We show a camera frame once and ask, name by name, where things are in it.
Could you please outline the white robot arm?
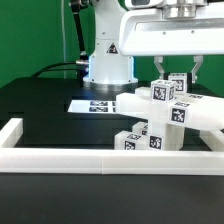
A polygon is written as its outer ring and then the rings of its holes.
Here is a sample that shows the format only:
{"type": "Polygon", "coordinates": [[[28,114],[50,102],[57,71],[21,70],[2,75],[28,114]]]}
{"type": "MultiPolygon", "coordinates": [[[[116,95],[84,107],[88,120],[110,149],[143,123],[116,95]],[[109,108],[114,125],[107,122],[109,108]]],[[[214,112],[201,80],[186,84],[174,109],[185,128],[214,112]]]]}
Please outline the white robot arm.
{"type": "Polygon", "coordinates": [[[80,59],[88,66],[86,86],[118,90],[135,85],[135,56],[152,56],[160,77],[165,56],[190,55],[196,73],[205,55],[224,54],[224,0],[70,0],[80,47],[80,59]],[[80,12],[94,8],[95,48],[85,50],[80,12]]]}

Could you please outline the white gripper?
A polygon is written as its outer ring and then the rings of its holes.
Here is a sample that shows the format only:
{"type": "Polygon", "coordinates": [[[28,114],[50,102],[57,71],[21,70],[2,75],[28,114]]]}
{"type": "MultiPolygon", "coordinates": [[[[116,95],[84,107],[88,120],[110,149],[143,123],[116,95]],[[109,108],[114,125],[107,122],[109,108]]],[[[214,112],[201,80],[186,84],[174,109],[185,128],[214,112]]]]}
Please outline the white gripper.
{"type": "Polygon", "coordinates": [[[162,56],[193,55],[193,84],[202,55],[224,54],[224,0],[125,0],[125,6],[119,48],[125,55],[155,56],[161,79],[162,56]]]}

